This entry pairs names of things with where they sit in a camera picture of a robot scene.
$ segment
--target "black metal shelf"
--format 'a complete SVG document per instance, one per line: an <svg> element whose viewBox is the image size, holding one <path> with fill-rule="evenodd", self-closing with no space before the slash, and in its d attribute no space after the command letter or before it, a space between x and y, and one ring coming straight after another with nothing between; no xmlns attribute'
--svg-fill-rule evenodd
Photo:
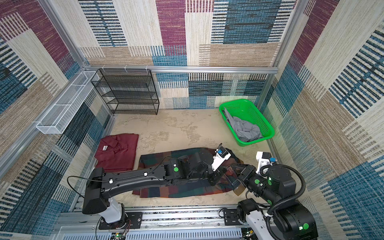
<svg viewBox="0 0 384 240"><path fill-rule="evenodd" d="M118 103L123 103L123 104L143 104L143 105L149 105L149 104L154 104L154 103L159 103L159 100L157 99L145 99L145 98L115 98L107 104L118 104Z"/></svg>
<svg viewBox="0 0 384 240"><path fill-rule="evenodd" d="M92 84L113 114L157 114L159 97L150 70L99 69L96 74L100 80Z"/></svg>
<svg viewBox="0 0 384 240"><path fill-rule="evenodd" d="M122 81L117 82L101 82L97 81L94 83L96 88L142 88L147 89L150 83L138 82L138 83L124 83Z"/></svg>
<svg viewBox="0 0 384 240"><path fill-rule="evenodd" d="M156 92L111 90L111 91L107 92L106 94L102 95L102 97L152 99L152 97L155 94L156 94Z"/></svg>
<svg viewBox="0 0 384 240"><path fill-rule="evenodd" d="M147 114L157 115L157 110L112 110L113 114Z"/></svg>

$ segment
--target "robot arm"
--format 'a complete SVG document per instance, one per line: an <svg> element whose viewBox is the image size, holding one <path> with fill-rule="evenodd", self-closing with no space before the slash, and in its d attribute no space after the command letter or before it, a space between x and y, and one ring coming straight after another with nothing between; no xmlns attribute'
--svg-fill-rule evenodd
<svg viewBox="0 0 384 240"><path fill-rule="evenodd" d="M189 158L170 158L157 166L142 170L105 173L102 168L96 168L86 185L83 213L100 214L110 229L121 228L127 218L123 204L117 203L113 198L117 194L202 179L208 179L211 185L215 185L226 171L220 165L229 157L229 152L220 145L215 156L202 150ZM255 196L260 196L271 204L271 207L264 216L253 199L246 199L238 203L239 219L247 222L259 239L279 239L276 234L286 240L316 238L317 229L312 214L295 200L296 182L290 171L282 165L276 165L269 153L258 153L257 159L257 168L247 164L232 164L231 167L237 174L237 179ZM271 232L269 226L272 215L278 228L274 231L276 234Z"/></svg>
<svg viewBox="0 0 384 240"><path fill-rule="evenodd" d="M105 173L103 168L95 168L88 180L84 196L83 213L100 214L105 222L125 224L124 207L113 197L123 192L208 179L216 185L224 174L221 163L230 157L230 153L221 145L216 155L201 150L194 155L170 158L157 166L122 173Z"/></svg>
<svg viewBox="0 0 384 240"><path fill-rule="evenodd" d="M296 182L291 176L289 166L278 165L270 158L270 153L259 154L258 168L246 164L232 164L238 180L256 197L267 201L271 207L263 214L263 210L253 199L239 202L237 212L239 219L247 222L258 239L309 240L318 237L316 222L313 215L296 198ZM300 191L305 189L305 182L300 173L294 170L302 180ZM276 224L272 231L270 218Z"/></svg>

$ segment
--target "gray clothing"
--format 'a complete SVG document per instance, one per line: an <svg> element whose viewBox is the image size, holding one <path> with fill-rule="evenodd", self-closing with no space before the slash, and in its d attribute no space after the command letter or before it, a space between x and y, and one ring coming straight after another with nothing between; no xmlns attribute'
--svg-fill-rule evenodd
<svg viewBox="0 0 384 240"><path fill-rule="evenodd" d="M234 129L237 137L243 142L251 142L263 137L260 132L260 128L248 121L241 120L238 117L232 117L226 108L224 108L224 114L227 117L227 121Z"/></svg>

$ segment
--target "wire mesh shelf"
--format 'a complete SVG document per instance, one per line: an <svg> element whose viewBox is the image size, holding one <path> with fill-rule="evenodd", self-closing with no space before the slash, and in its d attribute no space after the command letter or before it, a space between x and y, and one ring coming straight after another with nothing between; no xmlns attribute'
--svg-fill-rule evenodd
<svg viewBox="0 0 384 240"><path fill-rule="evenodd" d="M44 134L62 134L77 113L99 76L95 71L83 71L63 95L43 116L36 128Z"/></svg>
<svg viewBox="0 0 384 240"><path fill-rule="evenodd" d="M157 96L152 73L144 69L99 69L92 80L113 114L157 114Z"/></svg>

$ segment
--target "plaid blanket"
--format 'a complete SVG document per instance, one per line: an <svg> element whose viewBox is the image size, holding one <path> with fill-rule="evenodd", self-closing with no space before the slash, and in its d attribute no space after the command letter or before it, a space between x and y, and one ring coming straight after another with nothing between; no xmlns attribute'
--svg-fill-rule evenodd
<svg viewBox="0 0 384 240"><path fill-rule="evenodd" d="M171 156L174 158L181 156L190 156L203 148L189 148L184 150L177 150L171 152L161 152L154 154L141 155L139 160L139 168L144 169L154 165L159 164L164 157ZM205 148L212 155L215 154L215 149ZM222 166L229 166L232 163L243 163L240 159L238 159L231 150L229 150L231 157L228 160L225 160ZM140 195L140 197L190 197L190 196L201 196L201 195L210 195L217 194L223 192L229 192L233 189L237 189L240 183L235 181L236 178L232 171L227 171L225 175L221 177L219 182L215 186L211 186L208 180L199 180L197 182L189 182L184 185L177 186L168 186L168 187L150 187L144 188L141 190L135 190L132 194Z"/></svg>

